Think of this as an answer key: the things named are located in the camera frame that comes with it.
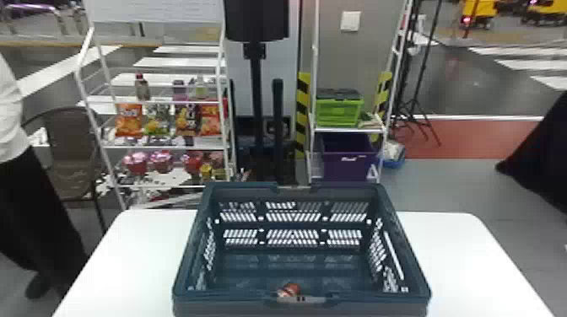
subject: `black speaker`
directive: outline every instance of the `black speaker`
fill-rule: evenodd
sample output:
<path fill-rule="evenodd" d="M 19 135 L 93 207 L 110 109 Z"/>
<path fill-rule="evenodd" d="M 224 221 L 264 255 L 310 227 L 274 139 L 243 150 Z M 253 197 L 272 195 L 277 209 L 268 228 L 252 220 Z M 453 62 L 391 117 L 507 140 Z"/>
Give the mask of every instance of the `black speaker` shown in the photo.
<path fill-rule="evenodd" d="M 289 0 L 224 0 L 226 38 L 269 42 L 289 37 Z"/>

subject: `light switch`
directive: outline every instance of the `light switch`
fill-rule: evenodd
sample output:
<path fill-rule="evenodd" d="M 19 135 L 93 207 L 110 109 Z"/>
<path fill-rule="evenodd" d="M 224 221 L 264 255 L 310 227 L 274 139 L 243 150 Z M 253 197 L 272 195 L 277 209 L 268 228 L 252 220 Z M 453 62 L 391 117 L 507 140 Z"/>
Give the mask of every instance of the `light switch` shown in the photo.
<path fill-rule="evenodd" d="M 341 30 L 357 32 L 360 28 L 360 11 L 343 11 Z"/>

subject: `yellow vehicle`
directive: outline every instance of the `yellow vehicle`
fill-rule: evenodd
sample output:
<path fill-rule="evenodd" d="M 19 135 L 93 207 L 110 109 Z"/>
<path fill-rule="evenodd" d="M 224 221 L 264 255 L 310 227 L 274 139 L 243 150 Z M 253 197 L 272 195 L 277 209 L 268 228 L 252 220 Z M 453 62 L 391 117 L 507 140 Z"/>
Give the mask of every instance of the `yellow vehicle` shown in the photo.
<path fill-rule="evenodd" d="M 539 26 L 542 21 L 550 21 L 559 26 L 566 22 L 566 14 L 567 0 L 531 0 L 521 22 L 533 21 Z"/>
<path fill-rule="evenodd" d="M 495 0 L 465 0 L 462 9 L 461 27 L 484 27 L 486 30 L 492 29 L 494 22 L 492 18 L 496 16 Z"/>

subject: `red floor mat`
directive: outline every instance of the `red floor mat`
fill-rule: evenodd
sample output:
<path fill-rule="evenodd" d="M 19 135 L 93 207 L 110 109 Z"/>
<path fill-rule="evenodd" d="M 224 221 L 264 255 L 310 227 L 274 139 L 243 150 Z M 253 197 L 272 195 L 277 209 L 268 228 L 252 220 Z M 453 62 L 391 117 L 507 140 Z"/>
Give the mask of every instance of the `red floor mat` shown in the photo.
<path fill-rule="evenodd" d="M 429 140 L 412 126 L 414 133 L 402 128 L 399 142 L 407 148 L 409 159 L 505 159 L 539 123 L 535 121 L 431 121 L 442 145 L 439 147 L 429 129 Z"/>

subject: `purple storage box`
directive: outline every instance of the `purple storage box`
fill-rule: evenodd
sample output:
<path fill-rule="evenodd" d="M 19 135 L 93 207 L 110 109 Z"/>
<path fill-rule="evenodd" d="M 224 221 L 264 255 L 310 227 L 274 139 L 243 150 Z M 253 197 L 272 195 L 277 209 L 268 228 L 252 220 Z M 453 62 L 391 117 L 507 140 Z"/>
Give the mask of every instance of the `purple storage box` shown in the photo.
<path fill-rule="evenodd" d="M 376 151 L 366 133 L 325 133 L 323 179 L 366 181 Z"/>

